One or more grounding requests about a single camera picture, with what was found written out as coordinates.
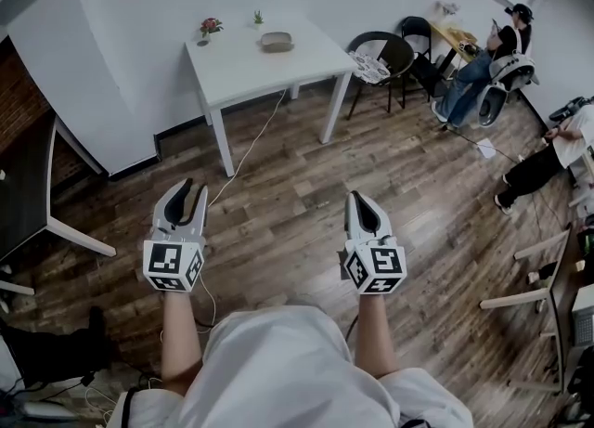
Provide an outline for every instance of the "table leg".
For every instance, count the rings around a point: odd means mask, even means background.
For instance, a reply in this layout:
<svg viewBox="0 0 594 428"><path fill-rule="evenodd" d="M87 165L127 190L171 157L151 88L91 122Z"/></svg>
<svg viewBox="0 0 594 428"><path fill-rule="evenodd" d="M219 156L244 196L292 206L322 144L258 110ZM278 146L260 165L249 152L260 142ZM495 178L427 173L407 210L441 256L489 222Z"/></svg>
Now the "table leg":
<svg viewBox="0 0 594 428"><path fill-rule="evenodd" d="M19 294L27 294L28 296L33 296L35 294L35 290L33 288L9 283L8 281L0 281L0 290L18 292Z"/></svg>
<svg viewBox="0 0 594 428"><path fill-rule="evenodd" d="M297 99L299 97L299 84L296 83L291 87L291 99Z"/></svg>
<svg viewBox="0 0 594 428"><path fill-rule="evenodd" d="M213 119L214 136L216 137L216 143L221 152L221 159L223 160L226 175L227 177L232 177L233 174L235 174L235 170L233 169L233 161L231 160L229 146L226 143L225 127L223 126L221 110L211 110L211 118Z"/></svg>
<svg viewBox="0 0 594 428"><path fill-rule="evenodd" d="M330 101L330 107L328 109L328 113L326 114L326 122L324 123L322 132L319 135L319 140L322 144L326 144L328 141L330 141L334 124L336 123L336 118L338 117L338 113L341 110L344 93L346 92L346 87L349 84L350 79L351 73L348 71L347 73L341 75L338 80L336 80L334 92L332 93L332 100Z"/></svg>
<svg viewBox="0 0 594 428"><path fill-rule="evenodd" d="M451 48L449 53L445 56L442 64L437 69L437 71L439 71L440 75L444 74L444 71L446 71L447 67L449 67L449 64L452 62L452 60L454 59L456 54L457 54L456 50L454 50L454 48Z"/></svg>
<svg viewBox="0 0 594 428"><path fill-rule="evenodd" d="M525 303L532 303L541 299L547 299L549 290L541 288L539 290L521 292L520 294L513 294L512 296L504 296L502 298L483 299L479 306L481 309L494 309L496 307L505 307L508 305L523 305Z"/></svg>
<svg viewBox="0 0 594 428"><path fill-rule="evenodd" d="M524 390L539 390L541 392L561 392L559 383L540 383L540 382L520 382L516 380L508 381L508 387L521 388Z"/></svg>
<svg viewBox="0 0 594 428"><path fill-rule="evenodd" d="M96 174L101 174L103 172L103 169L97 163L95 158L91 156L91 154L89 154L88 151L83 148L83 146L81 146L81 143L78 142L76 137L74 137L74 135L64 125L58 116L56 116L56 131L60 136L62 136L62 139L66 141L66 143L74 150L74 152L76 152L81 157L81 159L86 162L86 164L91 169L93 169L93 171L95 171Z"/></svg>
<svg viewBox="0 0 594 428"><path fill-rule="evenodd" d="M84 246L94 252L105 254L106 256L115 256L116 254L115 248L69 227L51 215L47 218L47 227L45 229L55 233L63 239L70 240L73 243Z"/></svg>
<svg viewBox="0 0 594 428"><path fill-rule="evenodd" d="M564 237L567 236L568 232L569 230L565 230L563 233L559 233L558 235L555 235L554 237L551 237L548 240L541 241L536 245L532 245L528 248L525 248L524 250L520 250L519 252L513 254L513 258L516 260L520 260L522 258L525 258L526 256L530 256L531 254L542 252L543 250L546 250L547 248L553 246L555 243L561 241Z"/></svg>

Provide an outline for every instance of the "small potted plant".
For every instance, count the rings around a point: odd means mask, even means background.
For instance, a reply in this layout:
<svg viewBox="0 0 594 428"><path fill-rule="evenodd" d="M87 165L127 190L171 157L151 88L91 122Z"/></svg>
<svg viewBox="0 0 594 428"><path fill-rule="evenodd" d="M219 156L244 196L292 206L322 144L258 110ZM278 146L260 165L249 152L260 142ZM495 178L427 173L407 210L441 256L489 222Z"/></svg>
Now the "small potted plant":
<svg viewBox="0 0 594 428"><path fill-rule="evenodd" d="M253 11L253 25L257 31L260 30L263 23L264 23L264 19L262 18L262 12L260 12L259 10L254 10Z"/></svg>
<svg viewBox="0 0 594 428"><path fill-rule="evenodd" d="M212 40L211 35L215 32L220 32L223 30L223 22L219 19L215 19L214 17L209 17L200 25L200 31L202 32L202 38L206 42L210 42Z"/></svg>

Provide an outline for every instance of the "chair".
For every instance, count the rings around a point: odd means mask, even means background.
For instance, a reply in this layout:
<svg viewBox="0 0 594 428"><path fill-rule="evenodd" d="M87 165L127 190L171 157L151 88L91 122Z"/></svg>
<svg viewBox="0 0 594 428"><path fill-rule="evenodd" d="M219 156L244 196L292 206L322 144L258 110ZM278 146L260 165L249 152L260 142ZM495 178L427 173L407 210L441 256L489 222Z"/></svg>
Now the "chair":
<svg viewBox="0 0 594 428"><path fill-rule="evenodd" d="M357 49L366 42L374 40L385 40L377 59L368 55L360 54ZM412 64L415 54L408 42L398 35L389 32L365 32L357 36L348 46L347 52L359 64L359 70L353 73L355 79L359 82L359 88L353 101L353 106L349 112L347 120L351 119L353 111L363 86L386 86L388 85L388 112L392 110L392 82L408 70Z"/></svg>
<svg viewBox="0 0 594 428"><path fill-rule="evenodd" d="M405 76L403 76L402 108L407 104L407 78L410 74L415 77L422 88L408 91L419 91L424 89L428 94L427 101L429 101L431 97L442 97L447 91L444 77L432 62L431 26L429 25L429 22L422 17L407 17L404 19L402 22L402 38L409 37L410 35L426 37L429 40L429 46L423 53L417 54L410 69Z"/></svg>

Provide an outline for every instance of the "small table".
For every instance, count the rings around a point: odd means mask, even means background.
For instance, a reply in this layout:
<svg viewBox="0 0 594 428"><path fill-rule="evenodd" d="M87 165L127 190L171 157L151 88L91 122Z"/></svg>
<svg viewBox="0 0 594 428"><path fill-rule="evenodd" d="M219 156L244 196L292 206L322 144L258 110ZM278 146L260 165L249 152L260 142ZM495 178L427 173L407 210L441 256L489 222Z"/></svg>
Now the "small table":
<svg viewBox="0 0 594 428"><path fill-rule="evenodd" d="M548 240L516 252L513 257L520 260L526 256L543 252L554 245L559 245L557 265L546 288L496 299L486 299L481 301L480 307L481 309L493 309L533 303L542 299L547 300L549 313L553 316L555 328L553 332L541 332L540 336L555 339L559 381L556 383L537 383L510 380L508 385L516 388L563 393L574 375L580 356L585 350L583 347L573 347L572 343L572 307L577 292L587 284L584 271L576 270L576 263L582 259L577 242L577 231L569 226L568 229Z"/></svg>
<svg viewBox="0 0 594 428"><path fill-rule="evenodd" d="M71 228L50 214L50 189L54 139L58 132L97 172L102 169L72 137L53 112L39 118L0 155L0 261L43 230L89 250L114 256L115 249ZM33 289L0 281L0 289L34 294Z"/></svg>
<svg viewBox="0 0 594 428"><path fill-rule="evenodd" d="M295 47L289 52L265 53L260 47L263 32L249 26L229 26L213 35L206 46L186 42L198 77L200 101L206 122L214 129L226 174L235 174L226 142L221 109L279 90L291 88L299 95L303 82L338 76L319 140L326 144L342 105L355 62L326 34L307 19L266 23L267 32L288 32Z"/></svg>
<svg viewBox="0 0 594 428"><path fill-rule="evenodd" d="M443 74L444 71L446 71L447 67L452 62L456 54L460 55L462 59L466 61L466 63L470 63L474 60L473 55L459 49L460 40L454 37L454 35L452 35L452 33L448 29L443 29L441 26L434 24L432 22L429 22L429 24L431 25L432 30L436 32L438 35L440 35L452 47L447 56L445 57L444 62L439 66L438 71L440 72L440 74Z"/></svg>

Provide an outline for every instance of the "leg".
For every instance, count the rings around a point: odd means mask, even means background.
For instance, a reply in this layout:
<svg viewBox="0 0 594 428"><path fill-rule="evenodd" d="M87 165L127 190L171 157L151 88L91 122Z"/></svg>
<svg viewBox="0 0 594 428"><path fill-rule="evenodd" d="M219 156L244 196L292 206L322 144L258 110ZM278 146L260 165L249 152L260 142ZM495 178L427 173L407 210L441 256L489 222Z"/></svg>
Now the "leg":
<svg viewBox="0 0 594 428"><path fill-rule="evenodd" d="M505 174L510 188L498 195L504 207L511 207L521 195L528 195L544 187L562 170L555 148L551 145L513 166Z"/></svg>
<svg viewBox="0 0 594 428"><path fill-rule="evenodd" d="M359 89L356 90L355 100L353 101L353 106L351 106L349 115L346 117L346 121L349 121L351 119L351 116L353 116L353 111L355 110L356 102L359 100L359 97L361 96L362 91L363 91L363 85L360 84Z"/></svg>
<svg viewBox="0 0 594 428"><path fill-rule="evenodd" d="M520 250L519 252L514 253L513 259L516 261L521 260L522 258L525 258L526 256L530 256L532 254L546 250L547 248L557 244L558 242L563 240L565 237L567 237L568 231L569 230L565 230L562 233L555 235L554 237L551 237L547 240L537 243L536 245L529 246L528 248L524 248L523 250Z"/></svg>
<svg viewBox="0 0 594 428"><path fill-rule="evenodd" d="M95 173L101 174L103 172L103 169L97 163L95 158L93 156L91 156L91 154L89 154L87 152L87 150L85 148L83 148L83 146L81 146L81 143L78 142L76 137L74 137L72 135L72 133L68 130L68 128L64 125L64 123L59 119L59 117L56 117L56 131L58 132L58 134L60 136L62 136L62 139L64 139L66 141L66 143L72 149L74 149L74 152L76 152L81 157L81 159L84 162L86 162L86 164L91 169L93 169L93 171L95 171Z"/></svg>
<svg viewBox="0 0 594 428"><path fill-rule="evenodd" d="M233 170L233 161L231 160L231 154L229 153L229 146L226 143L225 127L223 126L223 117L221 116L221 110L211 110L211 118L213 119L214 136L216 137L216 143L219 146L221 152L221 159L225 167L227 177L231 177L235 174Z"/></svg>
<svg viewBox="0 0 594 428"><path fill-rule="evenodd" d="M454 111L460 97L464 93L464 90L469 84L474 82L484 82L489 80L489 65L491 63L491 57L484 52L475 58L471 63L466 65L462 70L458 72L458 76L454 80L454 83L450 85L449 90L442 99L441 103L437 107L437 111L444 118L449 118L450 114Z"/></svg>
<svg viewBox="0 0 594 428"><path fill-rule="evenodd" d="M518 382L510 380L508 381L508 386L524 390L539 390L541 392L562 392L562 388L558 383Z"/></svg>
<svg viewBox="0 0 594 428"><path fill-rule="evenodd" d="M47 230L55 233L59 237L63 239L70 240L73 243L78 245L84 246L89 250L93 250L94 252L105 254L106 256L115 256L115 248L102 243L101 241L92 239L88 235L81 233L74 228L69 227L66 224L63 224L59 220L56 220L53 216L49 216L47 218Z"/></svg>
<svg viewBox="0 0 594 428"><path fill-rule="evenodd" d="M341 75L338 80L336 80L334 92L332 93L332 100L330 101L330 107L328 109L328 113L326 114L326 122L324 123L322 132L319 135L319 140L322 144L326 144L328 141L330 141L330 136L332 136L332 130L334 129L334 124L336 123L336 118L339 111L341 110L344 92L346 91L346 86L349 84L350 79L351 73L348 71L347 73Z"/></svg>
<svg viewBox="0 0 594 428"><path fill-rule="evenodd" d="M297 99L299 97L299 84L296 83L291 87L291 99Z"/></svg>
<svg viewBox="0 0 594 428"><path fill-rule="evenodd" d="M0 281L0 290L18 292L19 294L27 294L28 296L33 296L35 294L35 290L33 288L9 283L8 281Z"/></svg>
<svg viewBox="0 0 594 428"><path fill-rule="evenodd" d="M541 288L530 292L522 292L520 294L513 294L512 296L504 296L502 298L483 299L479 306L481 309L494 309L496 307L505 307L508 305L524 305L532 303L541 299L546 299L549 290Z"/></svg>
<svg viewBox="0 0 594 428"><path fill-rule="evenodd" d="M407 107L407 79L408 73L402 75L402 109Z"/></svg>
<svg viewBox="0 0 594 428"><path fill-rule="evenodd" d="M388 83L388 114L392 111L392 82Z"/></svg>
<svg viewBox="0 0 594 428"><path fill-rule="evenodd" d="M456 52L456 50L454 50L454 48L451 48L450 51L447 52L447 56L445 57L444 61L437 69L437 71L439 71L440 75L444 74L444 71L447 70L447 67L449 67L449 64L452 62L452 60L454 59L456 54L457 54L457 52Z"/></svg>
<svg viewBox="0 0 594 428"><path fill-rule="evenodd" d="M472 84L471 88L464 93L464 95L462 95L449 115L449 121L452 125L456 127L462 126L466 116L468 116L476 105L476 98L478 98L488 84L489 80L478 80Z"/></svg>

